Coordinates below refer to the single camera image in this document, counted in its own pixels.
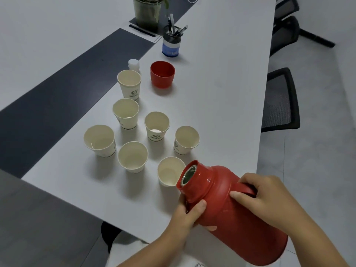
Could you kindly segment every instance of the forearm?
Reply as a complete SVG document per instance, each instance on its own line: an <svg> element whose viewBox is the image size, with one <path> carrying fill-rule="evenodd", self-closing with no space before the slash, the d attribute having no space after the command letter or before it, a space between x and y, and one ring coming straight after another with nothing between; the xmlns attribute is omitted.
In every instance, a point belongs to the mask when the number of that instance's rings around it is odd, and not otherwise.
<svg viewBox="0 0 356 267"><path fill-rule="evenodd" d="M163 234L118 267L168 267L181 248L179 242Z"/></svg>
<svg viewBox="0 0 356 267"><path fill-rule="evenodd" d="M348 267L323 230L305 213L305 217L287 234L296 249L301 267Z"/></svg>

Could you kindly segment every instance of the black mesh chair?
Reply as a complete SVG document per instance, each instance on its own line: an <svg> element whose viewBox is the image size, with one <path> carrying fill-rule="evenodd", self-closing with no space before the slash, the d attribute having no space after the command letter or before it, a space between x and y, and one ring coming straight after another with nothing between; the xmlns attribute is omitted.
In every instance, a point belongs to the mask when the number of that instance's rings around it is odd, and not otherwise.
<svg viewBox="0 0 356 267"><path fill-rule="evenodd" d="M290 16L282 21L279 21L273 28L271 51L269 56L272 56L285 46L297 42L298 37L299 23L296 17Z"/></svg>
<svg viewBox="0 0 356 267"><path fill-rule="evenodd" d="M300 127L296 88L289 68L267 75L261 132Z"/></svg>
<svg viewBox="0 0 356 267"><path fill-rule="evenodd" d="M283 0L282 2L276 5L276 11L274 13L274 23L277 24L285 17L297 11L299 11L299 4L297 0Z"/></svg>

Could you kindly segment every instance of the person's left hand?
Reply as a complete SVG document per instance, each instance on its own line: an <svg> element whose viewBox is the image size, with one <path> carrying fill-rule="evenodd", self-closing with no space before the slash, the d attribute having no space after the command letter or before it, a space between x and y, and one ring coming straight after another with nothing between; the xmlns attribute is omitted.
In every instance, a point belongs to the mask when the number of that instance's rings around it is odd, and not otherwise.
<svg viewBox="0 0 356 267"><path fill-rule="evenodd" d="M204 213L207 207L207 202L201 200L187 213L185 203L185 196L181 194L176 211L173 213L171 221L163 233L163 235L172 238L173 242L176 242L182 247L184 246L190 229L194 226L195 221Z"/></svg>

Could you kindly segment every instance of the green plant pot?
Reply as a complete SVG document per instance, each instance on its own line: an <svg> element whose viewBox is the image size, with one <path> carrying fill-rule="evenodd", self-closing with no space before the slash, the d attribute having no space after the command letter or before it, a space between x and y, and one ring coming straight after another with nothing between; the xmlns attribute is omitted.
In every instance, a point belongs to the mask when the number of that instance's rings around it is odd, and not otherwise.
<svg viewBox="0 0 356 267"><path fill-rule="evenodd" d="M137 25L149 31L156 31L163 0L159 0L157 3L133 1Z"/></svg>

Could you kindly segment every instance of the red vacuum flask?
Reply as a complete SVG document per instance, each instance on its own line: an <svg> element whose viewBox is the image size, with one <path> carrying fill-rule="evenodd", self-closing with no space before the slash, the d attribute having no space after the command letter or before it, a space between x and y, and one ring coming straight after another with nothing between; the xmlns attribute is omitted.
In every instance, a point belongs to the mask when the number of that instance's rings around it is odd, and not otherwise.
<svg viewBox="0 0 356 267"><path fill-rule="evenodd" d="M183 170L177 188L185 195L189 210L202 199L207 202L199 224L208 226L213 235L247 262L269 265L282 255L288 236L229 196L233 190L256 197L256 189L238 183L239 179L226 167L207 167L194 160Z"/></svg>

